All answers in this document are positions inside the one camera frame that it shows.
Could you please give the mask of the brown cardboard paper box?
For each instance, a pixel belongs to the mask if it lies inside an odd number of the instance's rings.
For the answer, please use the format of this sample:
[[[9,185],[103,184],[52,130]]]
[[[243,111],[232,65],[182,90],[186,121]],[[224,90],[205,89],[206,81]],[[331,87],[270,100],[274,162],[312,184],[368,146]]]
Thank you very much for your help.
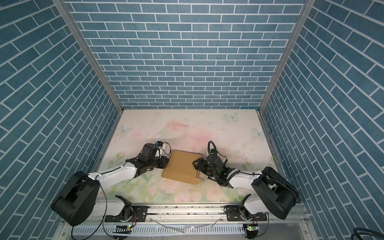
[[[162,177],[190,185],[198,185],[202,180],[198,178],[198,171],[193,162],[199,161],[202,157],[202,154],[173,150]]]

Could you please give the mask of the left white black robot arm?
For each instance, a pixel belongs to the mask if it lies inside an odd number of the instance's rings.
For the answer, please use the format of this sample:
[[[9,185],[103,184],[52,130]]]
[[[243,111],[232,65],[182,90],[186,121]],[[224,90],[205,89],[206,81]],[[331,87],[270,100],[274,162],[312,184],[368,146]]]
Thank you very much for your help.
[[[169,158],[155,153],[155,157],[139,156],[126,160],[113,168],[86,174],[74,173],[58,195],[51,209],[69,225],[78,226],[88,217],[113,216],[120,222],[131,219],[132,203],[122,196],[107,202],[98,194],[125,180],[134,179],[154,168],[165,169]]]

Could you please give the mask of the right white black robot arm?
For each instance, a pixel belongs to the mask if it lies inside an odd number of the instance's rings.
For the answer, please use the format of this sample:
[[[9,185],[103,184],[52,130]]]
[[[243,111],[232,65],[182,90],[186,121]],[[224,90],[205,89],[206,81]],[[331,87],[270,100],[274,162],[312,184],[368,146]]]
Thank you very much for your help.
[[[299,198],[298,191],[271,167],[257,172],[228,168],[217,155],[193,162],[195,169],[221,187],[246,189],[248,194],[238,206],[242,219],[250,221],[259,213],[286,219]]]

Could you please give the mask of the left green circuit board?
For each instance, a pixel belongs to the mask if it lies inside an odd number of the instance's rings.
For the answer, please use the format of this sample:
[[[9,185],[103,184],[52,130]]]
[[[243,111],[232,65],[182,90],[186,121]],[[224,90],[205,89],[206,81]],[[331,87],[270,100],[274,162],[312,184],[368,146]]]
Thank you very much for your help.
[[[113,235],[130,234],[132,232],[132,226],[116,226]]]

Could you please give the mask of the green circuit board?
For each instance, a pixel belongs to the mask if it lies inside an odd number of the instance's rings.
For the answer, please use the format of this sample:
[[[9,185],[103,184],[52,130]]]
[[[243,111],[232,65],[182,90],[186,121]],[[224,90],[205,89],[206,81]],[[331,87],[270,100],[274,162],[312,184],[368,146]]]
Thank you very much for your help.
[[[258,232],[259,227],[257,225],[243,225],[245,232]]]
[[[116,226],[113,235],[130,234],[132,232],[132,226]]]

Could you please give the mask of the right green circuit board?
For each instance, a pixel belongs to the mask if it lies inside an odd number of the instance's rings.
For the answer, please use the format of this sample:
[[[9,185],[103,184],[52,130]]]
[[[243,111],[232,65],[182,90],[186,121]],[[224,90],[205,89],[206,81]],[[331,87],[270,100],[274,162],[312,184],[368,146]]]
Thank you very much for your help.
[[[258,232],[259,227],[257,225],[243,225],[245,232]]]

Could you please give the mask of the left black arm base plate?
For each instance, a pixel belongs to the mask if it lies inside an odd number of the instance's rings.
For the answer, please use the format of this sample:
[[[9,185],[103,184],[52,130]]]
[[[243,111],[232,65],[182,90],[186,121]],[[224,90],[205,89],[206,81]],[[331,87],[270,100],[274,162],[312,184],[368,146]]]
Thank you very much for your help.
[[[120,214],[113,216],[112,214],[106,215],[106,223],[137,223],[145,222],[148,206],[130,206],[124,207]]]

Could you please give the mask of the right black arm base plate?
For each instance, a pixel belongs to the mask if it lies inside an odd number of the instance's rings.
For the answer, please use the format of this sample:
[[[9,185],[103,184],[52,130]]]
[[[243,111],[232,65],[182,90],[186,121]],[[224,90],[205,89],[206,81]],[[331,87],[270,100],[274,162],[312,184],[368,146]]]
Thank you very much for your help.
[[[224,206],[224,212],[229,222],[239,221],[267,221],[267,215],[265,213],[251,214],[245,207],[239,205],[227,205]]]

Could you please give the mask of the aluminium front rail frame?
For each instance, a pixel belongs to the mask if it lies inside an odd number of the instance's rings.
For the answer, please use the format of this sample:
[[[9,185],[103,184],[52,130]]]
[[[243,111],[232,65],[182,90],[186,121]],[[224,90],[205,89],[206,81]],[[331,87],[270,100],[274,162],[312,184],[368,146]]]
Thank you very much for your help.
[[[75,237],[74,228],[68,224],[61,224],[54,235],[55,240],[315,240],[317,236],[310,218],[303,204],[296,204],[287,218],[281,220],[271,213],[267,215],[267,221],[239,221],[229,222],[224,212],[224,206],[238,205],[235,203],[211,203],[211,204],[136,204],[135,206],[148,206],[145,222],[137,223],[101,223],[100,218],[91,218],[79,226],[95,226],[97,231],[106,225],[132,226],[137,225],[192,225],[206,226],[219,224],[257,225],[259,231],[245,232],[236,235],[177,235],[177,236],[114,236],[105,233],[103,236]]]

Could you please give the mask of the left aluminium corner post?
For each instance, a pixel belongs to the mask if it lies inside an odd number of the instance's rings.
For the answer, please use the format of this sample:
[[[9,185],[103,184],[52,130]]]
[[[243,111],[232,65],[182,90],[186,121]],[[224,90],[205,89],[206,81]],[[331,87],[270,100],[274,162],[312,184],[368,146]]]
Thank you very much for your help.
[[[99,78],[99,81],[104,86],[105,90],[107,91],[109,97],[111,98],[118,112],[121,114],[124,111],[124,108],[122,107],[120,101],[118,100],[116,94],[114,93],[110,83],[108,82],[103,70],[101,69],[98,61],[96,60],[92,50],[90,49],[86,39],[84,38],[80,28],[78,27],[65,1],[53,0],[53,4],[55,5],[59,14],[63,18],[66,25],[68,26],[70,32],[72,33],[77,44],[79,45],[80,49],[84,53],[85,57],[87,58],[89,64],[91,65],[92,69],[94,70],[97,77]]]

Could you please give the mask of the aluminium corner post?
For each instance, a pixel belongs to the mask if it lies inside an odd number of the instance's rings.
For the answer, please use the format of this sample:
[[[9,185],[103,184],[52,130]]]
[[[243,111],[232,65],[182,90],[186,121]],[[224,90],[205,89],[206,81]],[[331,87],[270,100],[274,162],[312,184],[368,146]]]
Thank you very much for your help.
[[[272,76],[271,78],[271,81],[267,87],[267,90],[266,90],[266,93],[263,97],[263,100],[260,104],[260,108],[259,108],[259,112],[260,114],[263,113],[267,107],[267,104],[268,104],[268,101],[273,93],[273,90],[275,88],[275,86],[277,85],[278,81],[279,81],[279,77],[281,76],[282,74],[282,71],[288,61],[288,58],[295,46],[295,43],[297,42],[298,38],[299,38],[299,35],[304,27],[304,24],[307,20],[307,18],[309,17],[309,14],[315,4],[315,0],[308,0],[308,1],[305,1],[305,4],[299,14],[299,17],[298,17],[298,20],[297,20],[297,23],[295,24],[294,28],[293,28],[293,31],[292,31],[292,34],[287,42],[287,45],[285,47],[285,50],[279,60],[279,64],[277,65],[276,67],[276,70],[274,72],[274,75]]]
[[[98,61],[96,60],[92,50],[90,49],[86,39],[84,38],[80,28],[78,27],[65,1],[53,0],[53,4],[55,5],[59,14],[63,18],[66,25],[68,26],[70,32],[72,33],[77,44],[79,45],[80,49],[84,53],[85,57],[87,58],[89,64],[91,65],[92,69],[94,70],[97,77],[99,78],[99,81],[104,86],[105,90],[107,91],[109,97],[111,98],[118,112],[121,114],[124,111],[124,108],[122,107],[120,101],[118,100],[116,94],[114,93],[110,83],[108,82],[103,70],[101,69]]]

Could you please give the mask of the right aluminium corner post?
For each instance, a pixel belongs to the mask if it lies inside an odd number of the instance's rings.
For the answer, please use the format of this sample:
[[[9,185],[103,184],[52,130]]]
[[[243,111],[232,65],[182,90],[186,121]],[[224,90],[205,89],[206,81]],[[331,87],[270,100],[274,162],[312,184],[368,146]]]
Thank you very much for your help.
[[[282,71],[288,61],[288,58],[295,46],[295,43],[297,42],[298,38],[299,38],[299,35],[304,27],[304,24],[307,20],[307,18],[309,17],[309,14],[315,4],[315,0],[308,0],[308,1],[305,1],[305,4],[299,14],[299,17],[298,17],[298,20],[297,20],[297,23],[295,24],[294,28],[293,28],[293,31],[292,31],[292,34],[287,42],[287,45],[285,47],[285,50],[279,60],[279,64],[277,65],[276,67],[276,70],[274,72],[274,75],[272,76],[271,78],[271,81],[267,87],[267,90],[266,90],[266,93],[263,97],[263,100],[260,104],[260,108],[259,108],[259,112],[260,114],[263,113],[267,107],[267,104],[268,104],[268,101],[273,93],[273,90],[275,88],[275,86],[277,85],[278,81],[279,81],[279,77],[281,76],[282,74]]]

